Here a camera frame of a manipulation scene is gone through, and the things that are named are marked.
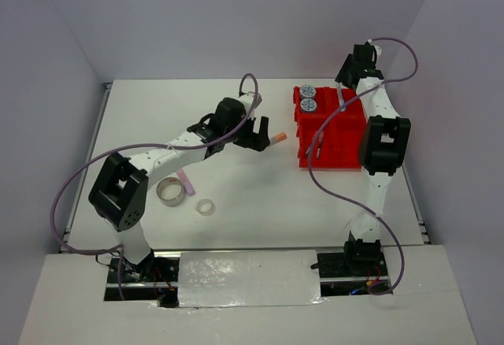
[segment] small ring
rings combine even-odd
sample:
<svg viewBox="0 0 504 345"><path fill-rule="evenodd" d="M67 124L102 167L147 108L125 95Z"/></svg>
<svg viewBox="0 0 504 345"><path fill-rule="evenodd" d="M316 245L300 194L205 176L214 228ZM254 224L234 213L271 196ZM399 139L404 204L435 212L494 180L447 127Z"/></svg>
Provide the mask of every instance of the small ring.
<svg viewBox="0 0 504 345"><path fill-rule="evenodd" d="M175 198L164 199L161 194L162 194L163 190L165 190L170 185L180 186L180 193ZM168 178L161 180L161 182L159 184L157 184L156 194L157 194L158 198L161 200L161 202L163 202L166 206L170 206L170 207L177 206L186 197L186 191L183 188L182 182L180 182L180 180L175 177L168 177Z"/></svg>
<svg viewBox="0 0 504 345"><path fill-rule="evenodd" d="M206 210L203 209L203 206L205 206L205 205L209 205L209 208ZM215 205L209 199L202 199L196 205L196 211L198 211L200 213L200 215L207 217L207 216L213 214L213 211L215 211Z"/></svg>

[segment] red toolbox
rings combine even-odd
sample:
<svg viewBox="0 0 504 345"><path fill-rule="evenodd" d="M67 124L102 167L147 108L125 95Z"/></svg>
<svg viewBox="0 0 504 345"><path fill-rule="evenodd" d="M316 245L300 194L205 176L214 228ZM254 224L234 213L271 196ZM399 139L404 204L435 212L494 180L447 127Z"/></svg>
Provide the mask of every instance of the red toolbox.
<svg viewBox="0 0 504 345"><path fill-rule="evenodd" d="M308 167L307 150L315 132L324 121L339 107L338 93L333 87L317 87L313 99L317 109L313 113L303 112L300 107L302 98L299 87L294 88L294 120L298 123L299 167ZM355 97L351 89L343 89L343 100L346 102ZM322 139L322 146L317 158L318 141L313 149L312 166L314 168L359 169L358 148L366 126L364 110L360 100L350 104L345 111L336 115L329 123Z"/></svg>

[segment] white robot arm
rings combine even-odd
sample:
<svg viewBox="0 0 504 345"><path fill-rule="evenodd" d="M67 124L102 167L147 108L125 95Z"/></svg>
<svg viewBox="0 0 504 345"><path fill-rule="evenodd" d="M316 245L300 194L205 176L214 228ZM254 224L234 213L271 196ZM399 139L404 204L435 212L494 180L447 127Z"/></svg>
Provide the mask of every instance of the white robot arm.
<svg viewBox="0 0 504 345"><path fill-rule="evenodd" d="M376 69L380 54L381 49L370 41L354 45L354 52L348 55L335 79L338 84L353 88L357 95L377 87L361 97L367 127L358 159L369 182L364 204L378 216L384 213L387 190L404 161L411 128L410 120L401 118L388 98L384 76ZM368 267L377 262L380 227L373 215L362 210L345 244L348 264Z"/></svg>
<svg viewBox="0 0 504 345"><path fill-rule="evenodd" d="M101 217L114 228L117 241L124 246L126 265L139 276L150 274L154 252L150 249L139 223L145 211L146 193L160 180L184 166L203 161L224 149L227 143L263 151L270 144L269 119L261 117L259 132L254 132L254 93L238 98L224 98L215 113L205 115L166 148L148 150L129 158L119 153L104 162L89 194L89 201ZM220 141L250 116L232 136Z"/></svg>

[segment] white table surface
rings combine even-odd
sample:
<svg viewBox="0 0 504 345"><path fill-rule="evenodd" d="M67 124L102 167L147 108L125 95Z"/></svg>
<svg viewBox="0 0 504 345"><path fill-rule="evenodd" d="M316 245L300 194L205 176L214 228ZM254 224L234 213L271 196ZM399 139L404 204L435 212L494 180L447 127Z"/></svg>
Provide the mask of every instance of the white table surface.
<svg viewBox="0 0 504 345"><path fill-rule="evenodd" d="M476 345L443 247L405 251L406 274L394 295L332 297L311 306L199 310L103 302L107 268L92 257L49 255L20 344ZM394 281L397 250L387 248L385 258Z"/></svg>
<svg viewBox="0 0 504 345"><path fill-rule="evenodd" d="M333 86L332 80L259 80L263 103L256 116L270 118L270 135L288 139L262 153L227 145L223 152L184 170L195 186L194 197L177 207L148 194L142 219L154 249L226 249L342 246L359 209L315 187L298 167L294 86ZM237 95L239 80L117 80L113 83L93 156L131 143L167 143L186 127ZM252 90L252 83L246 88ZM124 152L138 153L139 150ZM108 224L87 201L101 162L91 167L76 206L69 244L77 248L116 245ZM367 179L360 171L320 171L320 181L334 191L364 200ZM210 198L215 213L195 211L199 199ZM422 244L417 217L402 170L389 188L384 219L405 245ZM384 245L391 237L384 233Z"/></svg>

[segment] white tape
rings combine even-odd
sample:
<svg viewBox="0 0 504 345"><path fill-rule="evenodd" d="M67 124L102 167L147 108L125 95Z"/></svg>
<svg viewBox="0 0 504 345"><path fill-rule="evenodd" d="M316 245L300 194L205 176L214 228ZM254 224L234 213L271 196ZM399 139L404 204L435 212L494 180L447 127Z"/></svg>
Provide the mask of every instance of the white tape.
<svg viewBox="0 0 504 345"><path fill-rule="evenodd" d="M209 199L202 199L196 205L196 211L198 211L200 215L208 217L213 214L213 211L215 211L215 205Z"/></svg>
<svg viewBox="0 0 504 345"><path fill-rule="evenodd" d="M315 250L182 253L181 307L304 306L322 302Z"/></svg>

